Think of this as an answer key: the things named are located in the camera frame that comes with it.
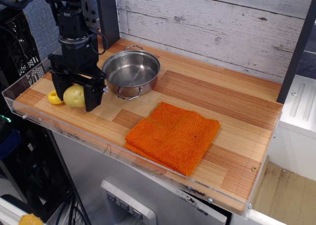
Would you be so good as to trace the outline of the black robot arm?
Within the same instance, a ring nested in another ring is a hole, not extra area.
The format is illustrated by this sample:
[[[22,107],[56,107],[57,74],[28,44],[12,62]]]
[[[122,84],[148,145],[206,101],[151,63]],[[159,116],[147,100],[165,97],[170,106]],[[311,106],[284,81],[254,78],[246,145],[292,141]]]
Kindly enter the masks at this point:
[[[22,10],[33,0],[15,3],[0,0],[1,4]],[[56,93],[60,100],[73,84],[83,87],[85,109],[92,111],[99,106],[102,96],[107,92],[106,74],[97,67],[100,52],[98,36],[102,33],[94,29],[96,12],[90,0],[45,0],[50,4],[53,17],[59,29],[58,41],[61,55],[50,54],[50,72]]]

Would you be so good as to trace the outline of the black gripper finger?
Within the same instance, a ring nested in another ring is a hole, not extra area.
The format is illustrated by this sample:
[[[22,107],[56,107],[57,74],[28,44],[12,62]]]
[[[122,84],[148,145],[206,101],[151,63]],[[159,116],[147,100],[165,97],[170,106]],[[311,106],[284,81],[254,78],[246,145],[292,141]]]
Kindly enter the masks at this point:
[[[88,81],[83,86],[85,110],[91,112],[101,104],[103,95],[107,92],[105,81]]]
[[[52,81],[57,93],[57,96],[61,101],[64,100],[64,92],[73,85],[73,73],[62,73],[51,70]]]

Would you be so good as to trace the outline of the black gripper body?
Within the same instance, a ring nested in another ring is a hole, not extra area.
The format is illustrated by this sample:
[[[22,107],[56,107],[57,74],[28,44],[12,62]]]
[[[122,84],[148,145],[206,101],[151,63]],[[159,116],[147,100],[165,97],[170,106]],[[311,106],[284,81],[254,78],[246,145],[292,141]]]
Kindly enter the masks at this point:
[[[105,80],[106,75],[97,67],[99,61],[96,38],[60,38],[61,54],[50,54],[50,70],[73,73],[73,84],[84,86],[88,81]]]

